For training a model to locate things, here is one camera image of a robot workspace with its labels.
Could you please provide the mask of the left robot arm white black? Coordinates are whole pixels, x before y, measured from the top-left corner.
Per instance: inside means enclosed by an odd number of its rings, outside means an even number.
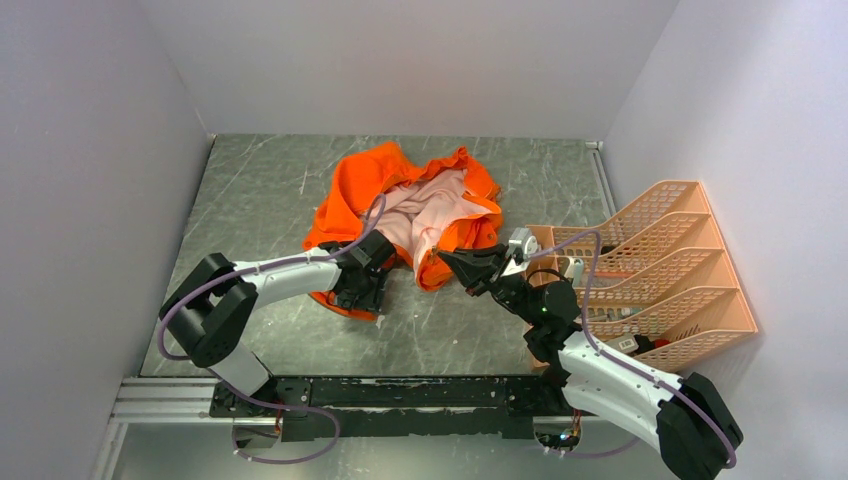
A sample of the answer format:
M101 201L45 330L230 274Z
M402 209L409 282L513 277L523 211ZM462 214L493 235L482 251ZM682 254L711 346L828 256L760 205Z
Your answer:
M241 337L252 314L310 295L341 315L367 320L381 312L395 246L379 231L353 242L330 241L303 253L264 262L232 262L210 254L162 305L157 346L171 335L183 359L237 390L237 403L261 416L273 409L277 386L270 370Z

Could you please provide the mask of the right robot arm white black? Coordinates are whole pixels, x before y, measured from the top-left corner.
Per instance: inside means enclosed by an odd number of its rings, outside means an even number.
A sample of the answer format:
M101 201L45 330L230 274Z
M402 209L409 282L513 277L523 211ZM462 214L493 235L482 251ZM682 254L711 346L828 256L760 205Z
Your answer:
M571 281L541 285L525 275L525 256L503 244L441 251L471 296L488 294L529 325L524 339L547 363L542 406L570 407L626 430L658 452L679 479L714 479L737 464L744 436L714 383L656 370L591 335Z

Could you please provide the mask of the orange jacket with pink lining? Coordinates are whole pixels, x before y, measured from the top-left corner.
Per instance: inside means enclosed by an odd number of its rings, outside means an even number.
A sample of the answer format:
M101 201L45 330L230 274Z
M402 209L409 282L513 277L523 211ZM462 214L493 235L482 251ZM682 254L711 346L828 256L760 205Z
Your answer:
M440 252L488 248L498 241L500 186L466 148L413 164L395 142L343 158L302 242L304 249L359 236L374 199L386 197L376 228L411 267L417 287L435 292L453 276Z

